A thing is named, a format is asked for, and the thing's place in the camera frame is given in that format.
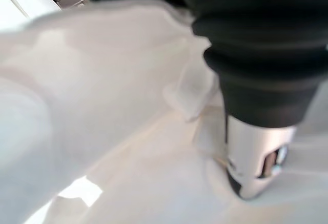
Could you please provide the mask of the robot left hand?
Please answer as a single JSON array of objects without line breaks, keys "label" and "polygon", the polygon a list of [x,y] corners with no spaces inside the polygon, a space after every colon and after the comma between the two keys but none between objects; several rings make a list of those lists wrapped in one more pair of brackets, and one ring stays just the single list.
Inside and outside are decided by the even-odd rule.
[{"label": "robot left hand", "polygon": [[254,198],[327,78],[327,0],[164,1],[188,9],[193,33],[210,42],[203,57],[223,95],[229,183]]}]

